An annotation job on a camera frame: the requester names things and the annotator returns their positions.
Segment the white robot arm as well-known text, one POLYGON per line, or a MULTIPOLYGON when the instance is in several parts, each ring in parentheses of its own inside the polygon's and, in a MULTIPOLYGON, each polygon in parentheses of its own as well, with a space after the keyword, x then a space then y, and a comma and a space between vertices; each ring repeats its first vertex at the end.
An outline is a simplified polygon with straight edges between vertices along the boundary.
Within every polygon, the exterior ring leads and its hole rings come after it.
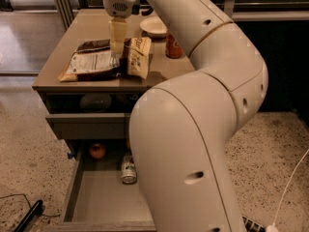
MULTIPOLYGON (((157 232, 246 232, 225 144, 258 111, 268 83, 258 49, 211 0, 147 0, 193 72, 148 90, 129 139, 157 232)), ((135 0, 103 0, 131 6, 135 0)))

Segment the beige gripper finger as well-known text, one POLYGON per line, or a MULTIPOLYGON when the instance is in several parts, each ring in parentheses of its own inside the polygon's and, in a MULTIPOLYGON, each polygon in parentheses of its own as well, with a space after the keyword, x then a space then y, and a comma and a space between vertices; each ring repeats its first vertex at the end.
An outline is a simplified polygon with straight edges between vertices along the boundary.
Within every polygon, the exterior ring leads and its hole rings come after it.
POLYGON ((126 20, 121 17, 113 17, 109 22, 110 48, 115 54, 122 54, 126 39, 126 20))

